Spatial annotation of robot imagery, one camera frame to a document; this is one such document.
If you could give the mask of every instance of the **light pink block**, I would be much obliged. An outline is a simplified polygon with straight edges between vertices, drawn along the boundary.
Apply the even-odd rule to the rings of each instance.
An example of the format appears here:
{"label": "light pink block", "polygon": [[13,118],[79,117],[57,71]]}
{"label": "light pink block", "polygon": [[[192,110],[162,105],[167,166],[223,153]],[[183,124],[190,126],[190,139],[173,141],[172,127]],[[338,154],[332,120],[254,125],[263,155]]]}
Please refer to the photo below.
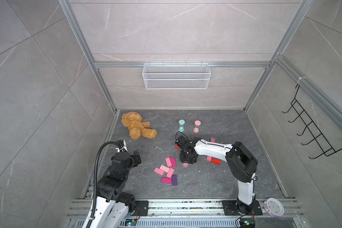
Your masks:
{"label": "light pink block", "polygon": [[165,158],[167,167],[172,167],[170,158]]}
{"label": "light pink block", "polygon": [[161,180],[162,183],[166,183],[166,184],[171,184],[172,183],[172,179],[171,178],[165,178],[163,177]]}
{"label": "light pink block", "polygon": [[160,170],[163,170],[163,171],[165,171],[165,172],[169,172],[169,169],[170,168],[168,168],[168,167],[166,167],[166,166],[164,166],[164,165],[161,165],[161,167],[160,167]]}
{"label": "light pink block", "polygon": [[176,166],[176,161],[174,157],[170,158],[170,161],[171,161],[172,167]]}
{"label": "light pink block", "polygon": [[164,171],[160,170],[159,168],[155,168],[155,173],[158,173],[159,175],[163,175]]}
{"label": "light pink block", "polygon": [[170,168],[169,172],[167,173],[166,177],[171,178],[173,171],[175,171],[173,168]]}

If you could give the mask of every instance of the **dark stone floor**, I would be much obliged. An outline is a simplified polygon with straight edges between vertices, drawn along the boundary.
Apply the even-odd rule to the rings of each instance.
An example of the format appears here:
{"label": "dark stone floor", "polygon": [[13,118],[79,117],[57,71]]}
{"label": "dark stone floor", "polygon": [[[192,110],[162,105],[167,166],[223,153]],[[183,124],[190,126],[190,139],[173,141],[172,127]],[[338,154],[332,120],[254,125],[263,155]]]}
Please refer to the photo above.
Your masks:
{"label": "dark stone floor", "polygon": [[[271,166],[262,151],[253,128],[242,110],[134,110],[140,113],[143,121],[150,121],[158,135],[154,139],[140,137],[133,140],[127,127],[121,123],[121,116],[129,110],[121,111],[116,123],[112,141],[124,139],[130,153],[138,149],[142,163],[131,170],[123,191],[136,198],[237,198],[238,185],[228,164],[210,163],[206,156],[199,156],[195,164],[183,167],[179,161],[179,150],[175,149],[175,134],[178,121],[185,120],[184,133],[189,137],[200,137],[217,143],[242,142],[257,158],[258,166],[255,182],[257,198],[283,198]],[[198,134],[193,133],[194,121],[200,120]],[[110,147],[101,167],[101,173],[111,164],[115,149]],[[177,166],[174,174],[178,186],[161,183],[161,176],[154,172],[155,167],[166,165],[166,157],[175,157]]]}

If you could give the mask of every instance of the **wire basket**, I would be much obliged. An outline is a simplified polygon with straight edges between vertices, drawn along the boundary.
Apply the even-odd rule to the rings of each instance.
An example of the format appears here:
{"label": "wire basket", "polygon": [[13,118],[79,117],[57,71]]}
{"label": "wire basket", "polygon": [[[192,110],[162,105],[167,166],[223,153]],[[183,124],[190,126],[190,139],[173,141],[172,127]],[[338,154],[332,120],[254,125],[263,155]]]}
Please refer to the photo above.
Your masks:
{"label": "wire basket", "polygon": [[142,75],[146,89],[206,89],[210,67],[207,63],[148,63]]}

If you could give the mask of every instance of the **wall hook rack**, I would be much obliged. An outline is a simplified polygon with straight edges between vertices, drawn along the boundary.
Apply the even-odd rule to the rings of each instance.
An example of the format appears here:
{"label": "wall hook rack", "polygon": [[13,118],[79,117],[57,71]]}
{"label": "wall hook rack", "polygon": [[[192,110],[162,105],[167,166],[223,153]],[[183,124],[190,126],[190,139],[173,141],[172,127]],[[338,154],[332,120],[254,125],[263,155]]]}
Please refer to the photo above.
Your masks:
{"label": "wall hook rack", "polygon": [[[302,144],[302,143],[301,143],[301,145],[305,146],[305,145],[310,144],[310,143],[313,142],[313,141],[316,141],[316,143],[318,144],[319,148],[322,150],[322,153],[319,154],[318,156],[316,156],[316,157],[314,157],[314,158],[311,158],[311,157],[309,157],[309,158],[310,158],[310,159],[315,159],[315,158],[318,158],[318,157],[320,157],[320,156],[322,156],[322,155],[325,155],[326,157],[328,157],[328,156],[331,156],[332,154],[335,154],[335,153],[337,153],[338,151],[342,150],[342,148],[339,149],[339,150],[335,150],[335,149],[332,147],[332,145],[329,143],[328,139],[324,136],[324,134],[321,132],[321,130],[320,130],[319,127],[315,124],[315,122],[312,120],[312,118],[310,117],[310,115],[305,111],[305,109],[304,109],[304,108],[301,106],[301,104],[297,101],[296,95],[298,94],[298,90],[299,90],[299,88],[300,88],[300,85],[296,85],[295,89],[296,89],[296,88],[298,88],[298,89],[296,90],[294,99],[292,99],[292,101],[291,101],[291,103],[290,103],[290,104],[291,104],[291,107],[289,108],[289,110],[288,110],[287,112],[289,112],[289,111],[293,108],[293,109],[295,110],[295,112],[298,114],[298,116],[295,118],[295,120],[293,120],[293,121],[289,121],[289,120],[288,120],[288,121],[289,121],[290,123],[293,123],[293,122],[295,122],[295,121],[300,117],[300,119],[303,121],[303,123],[304,123],[304,125],[305,125],[305,128],[304,128],[303,132],[302,132],[300,135],[299,135],[299,134],[297,134],[297,135],[298,135],[298,136],[302,136],[302,135],[304,134],[305,130],[308,129],[308,131],[310,132],[310,134],[313,136],[313,139],[312,139],[312,140],[310,140],[310,141],[309,141],[308,143],[306,143],[306,144]],[[298,104],[298,105],[300,106],[302,112],[298,112],[298,111],[296,110],[296,108],[294,107],[295,104]],[[303,120],[303,118],[301,117],[301,115],[302,115],[303,113],[305,113],[305,114],[309,117],[309,121],[307,121],[308,123],[306,123],[306,122]],[[309,128],[309,126],[312,126],[312,124],[313,124],[313,125],[318,129],[318,131],[319,131],[319,134],[318,134],[317,136],[314,136],[314,134],[312,133],[311,129]],[[317,140],[318,137],[323,137],[324,140],[327,141],[327,143],[328,143],[329,146],[330,146],[328,150],[326,150],[326,151],[323,150],[322,146],[320,145],[320,143],[319,143],[318,140]]]}

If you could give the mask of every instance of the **teddy bear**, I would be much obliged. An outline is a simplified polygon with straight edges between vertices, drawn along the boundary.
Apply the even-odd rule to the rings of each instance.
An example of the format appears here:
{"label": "teddy bear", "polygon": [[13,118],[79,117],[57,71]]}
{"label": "teddy bear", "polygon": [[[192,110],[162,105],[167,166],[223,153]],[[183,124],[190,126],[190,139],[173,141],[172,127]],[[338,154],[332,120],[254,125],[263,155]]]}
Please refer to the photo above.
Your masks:
{"label": "teddy bear", "polygon": [[153,139],[157,135],[155,129],[149,129],[150,122],[142,122],[142,116],[137,112],[128,112],[122,116],[123,126],[128,127],[129,135],[132,139],[140,136]]}

